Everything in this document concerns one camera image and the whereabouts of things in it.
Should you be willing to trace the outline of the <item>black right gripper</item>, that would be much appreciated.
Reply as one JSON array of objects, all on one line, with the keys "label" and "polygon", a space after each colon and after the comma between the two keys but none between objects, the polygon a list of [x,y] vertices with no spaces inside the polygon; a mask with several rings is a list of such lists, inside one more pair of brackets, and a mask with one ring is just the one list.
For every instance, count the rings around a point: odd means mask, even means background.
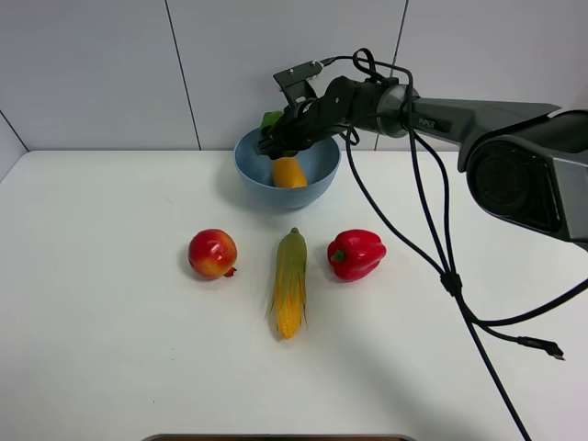
[{"label": "black right gripper", "polygon": [[321,138],[343,133],[351,125],[377,133],[375,114],[385,91],[386,86],[381,83],[339,76],[304,111],[283,110],[275,131],[259,133],[257,151],[271,160],[293,157],[310,149]]}]

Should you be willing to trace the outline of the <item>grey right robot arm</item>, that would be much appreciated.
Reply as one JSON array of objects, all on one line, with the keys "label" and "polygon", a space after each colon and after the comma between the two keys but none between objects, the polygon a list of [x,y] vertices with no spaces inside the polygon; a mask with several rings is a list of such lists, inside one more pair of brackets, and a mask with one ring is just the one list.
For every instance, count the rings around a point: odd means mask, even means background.
[{"label": "grey right robot arm", "polygon": [[587,246],[587,113],[544,103],[425,98],[395,78],[340,76],[321,97],[284,88],[288,106],[257,150],[294,155],[350,126],[400,138],[414,129],[458,146],[458,170],[487,213]]}]

